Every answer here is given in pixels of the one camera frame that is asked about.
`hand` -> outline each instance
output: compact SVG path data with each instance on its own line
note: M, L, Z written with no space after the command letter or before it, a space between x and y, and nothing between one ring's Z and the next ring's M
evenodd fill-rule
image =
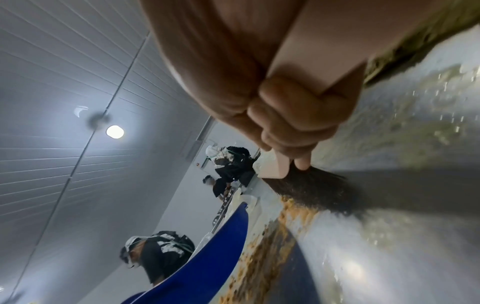
M140 2L184 89L262 149L302 159L300 169L355 108L363 67L319 97L289 79L265 80L304 0Z

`finger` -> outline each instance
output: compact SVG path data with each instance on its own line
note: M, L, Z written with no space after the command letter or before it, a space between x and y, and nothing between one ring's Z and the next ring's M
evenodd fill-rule
M295 166L299 169L299 170L302 170L302 171L305 171L307 170L308 168L310 168L310 161L312 159L312 154L309 153L301 158L297 158L294 162L295 162Z
M281 154L287 156L290 159L297 159L306 156L309 154L317 144L308 145L304 147L287 147L278 143L275 139L269 136L269 134L264 130L261 134L263 142L268 144L270 147L280 152Z
M315 144L332 137L338 129L338 126L333 126L320 131L298 131L261 99L256 99L249 105L247 114L278 143L289 147Z
M361 65L320 97L283 77L265 80L259 95L295 129L325 129L350 117L362 88L364 71L365 65Z
M220 120L242 132L262 150L270 151L271 147L262 141L262 127L253 122L246 111L228 119Z

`worker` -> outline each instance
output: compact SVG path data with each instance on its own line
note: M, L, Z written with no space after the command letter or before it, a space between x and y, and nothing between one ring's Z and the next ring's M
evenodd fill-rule
M210 185L213 188L213 194L218 197L222 202L226 198L230 190L230 183L226 182L224 178L218 178L215 180L211 175L207 175L203 179L205 185Z
M266 79L305 0L140 3L183 88L210 115L262 149L294 159L299 169L309 168L317 143L332 137L357 104L365 64L320 96L285 77Z
M120 250L120 259L130 268L142 266L153 286L180 269L195 250L194 243L174 231L152 236L132 236Z
M248 186L255 175L255 160L246 148L208 146L205 154L213 162L215 172L227 183L238 180L242 185Z

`beige plastic handle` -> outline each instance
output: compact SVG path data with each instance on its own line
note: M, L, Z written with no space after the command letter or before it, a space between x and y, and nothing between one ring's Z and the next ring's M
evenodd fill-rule
M321 94L359 64L386 50L447 0L308 0L267 76L294 79ZM290 161L269 152L259 177L284 178Z

